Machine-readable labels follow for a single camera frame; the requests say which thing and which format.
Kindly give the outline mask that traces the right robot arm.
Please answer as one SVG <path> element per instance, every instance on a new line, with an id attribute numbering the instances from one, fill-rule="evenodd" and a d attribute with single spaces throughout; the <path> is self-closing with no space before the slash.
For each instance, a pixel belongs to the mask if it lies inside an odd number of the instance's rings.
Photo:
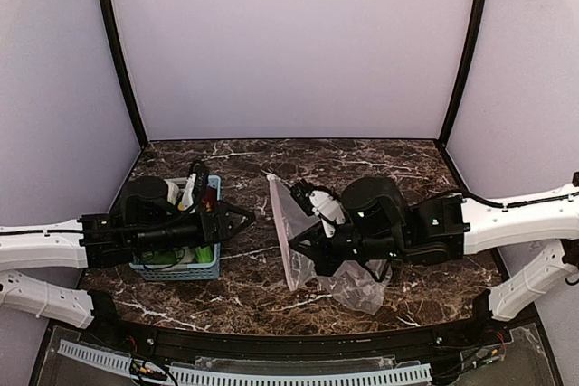
<path id="1" fill-rule="evenodd" d="M 304 180 L 290 189 L 318 218 L 289 240 L 318 275 L 345 261 L 401 260 L 430 266 L 498 247 L 543 240 L 546 246 L 516 275 L 477 296 L 481 325 L 508 322 L 578 271 L 578 182 L 519 197 L 488 200 L 463 189 L 409 204 L 389 177 L 363 177 L 340 195 Z"/>

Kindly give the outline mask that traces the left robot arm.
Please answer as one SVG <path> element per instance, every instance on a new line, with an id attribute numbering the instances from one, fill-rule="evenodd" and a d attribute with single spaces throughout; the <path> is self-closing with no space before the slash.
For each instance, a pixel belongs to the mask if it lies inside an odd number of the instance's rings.
<path id="1" fill-rule="evenodd" d="M 220 200 L 207 176 L 184 189 L 154 176 L 125 184 L 118 206 L 49 225 L 1 229 L 1 304 L 79 329 L 116 323 L 111 296 L 60 287 L 24 271 L 33 268 L 113 268 L 136 257 L 173 248 L 226 242 L 255 221 L 251 211 Z"/>

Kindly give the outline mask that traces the clear zip top bag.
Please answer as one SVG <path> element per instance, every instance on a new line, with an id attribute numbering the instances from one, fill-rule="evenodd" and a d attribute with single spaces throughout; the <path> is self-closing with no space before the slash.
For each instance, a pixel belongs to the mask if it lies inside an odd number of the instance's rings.
<path id="1" fill-rule="evenodd" d="M 317 216 L 308 216 L 290 197 L 289 187 L 275 174 L 268 174 L 271 208 L 284 273 L 289 290 L 303 289 L 312 281 L 343 306 L 374 315 L 384 302 L 385 290 L 393 275 L 386 260 L 370 260 L 363 268 L 353 260 L 344 262 L 331 277 L 317 276 L 314 262 L 290 248 L 290 240 L 312 225 Z"/>

